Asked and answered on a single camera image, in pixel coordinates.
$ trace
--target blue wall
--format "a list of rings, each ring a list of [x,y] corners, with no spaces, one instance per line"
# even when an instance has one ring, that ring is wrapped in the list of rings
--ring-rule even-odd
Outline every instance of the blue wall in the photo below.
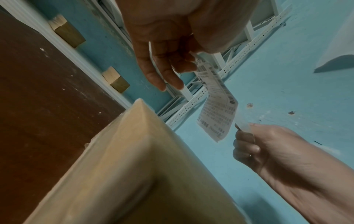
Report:
[[[293,0],[280,27],[226,81],[250,122],[288,127],[354,168],[354,69],[313,73],[353,0]],[[246,108],[253,103],[253,108]],[[255,173],[232,157],[236,129],[218,144],[196,124],[201,107],[177,130],[255,224],[305,224]]]
[[[113,30],[89,0],[31,0],[48,19],[58,13],[76,27],[86,39],[77,50],[89,58],[101,71],[113,66],[130,84],[123,93],[129,100],[142,98],[155,111],[159,111],[172,97],[160,92],[144,77],[138,67],[133,50]]]

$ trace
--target hand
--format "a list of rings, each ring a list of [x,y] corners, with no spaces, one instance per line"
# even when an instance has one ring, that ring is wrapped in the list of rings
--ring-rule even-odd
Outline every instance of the hand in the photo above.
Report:
[[[197,69],[195,53],[225,50],[245,27],[259,0],[116,0],[131,37],[136,60],[149,82],[161,91],[184,84],[177,73]]]
[[[354,223],[354,171],[279,126],[238,131],[234,157],[256,172],[312,224]]]

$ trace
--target wooden block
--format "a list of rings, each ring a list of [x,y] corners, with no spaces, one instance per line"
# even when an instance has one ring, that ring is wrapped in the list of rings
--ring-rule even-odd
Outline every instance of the wooden block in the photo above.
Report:
[[[73,48],[76,48],[86,41],[81,33],[60,14],[50,20],[49,24],[54,32],[56,32]]]
[[[129,83],[113,68],[109,67],[107,71],[102,73],[106,81],[115,88],[118,92],[123,93],[128,87]]]
[[[137,100],[97,134],[25,224],[245,224],[186,144]]]

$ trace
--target paper receipt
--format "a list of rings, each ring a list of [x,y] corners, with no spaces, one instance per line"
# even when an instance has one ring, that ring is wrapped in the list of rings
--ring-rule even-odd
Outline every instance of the paper receipt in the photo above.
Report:
[[[196,57],[196,76],[207,88],[209,96],[197,123],[216,142],[223,140],[233,124],[238,102],[224,85],[213,66],[202,57]]]

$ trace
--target brown wooden surface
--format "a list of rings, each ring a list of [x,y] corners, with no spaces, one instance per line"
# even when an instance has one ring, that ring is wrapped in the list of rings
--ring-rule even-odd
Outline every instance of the brown wooden surface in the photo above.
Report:
[[[22,223],[123,111],[38,32],[0,11],[0,223]]]

